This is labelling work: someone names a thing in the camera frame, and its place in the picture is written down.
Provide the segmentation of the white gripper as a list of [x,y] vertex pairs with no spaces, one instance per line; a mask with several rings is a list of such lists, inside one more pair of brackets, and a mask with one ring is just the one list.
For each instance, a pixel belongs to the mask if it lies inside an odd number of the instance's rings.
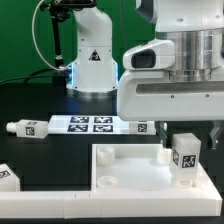
[[126,71],[119,82],[117,114],[124,121],[156,121],[156,132],[167,145],[163,121],[214,121],[212,148],[224,131],[224,82],[170,82],[165,71]]

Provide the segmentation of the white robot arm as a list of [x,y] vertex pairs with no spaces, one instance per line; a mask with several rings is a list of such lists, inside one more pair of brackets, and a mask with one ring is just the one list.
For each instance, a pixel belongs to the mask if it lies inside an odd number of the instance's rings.
[[155,38],[126,51],[118,76],[111,19],[95,4],[73,10],[78,56],[68,91],[115,90],[127,121],[224,120],[224,0],[136,0],[136,11],[155,25]]

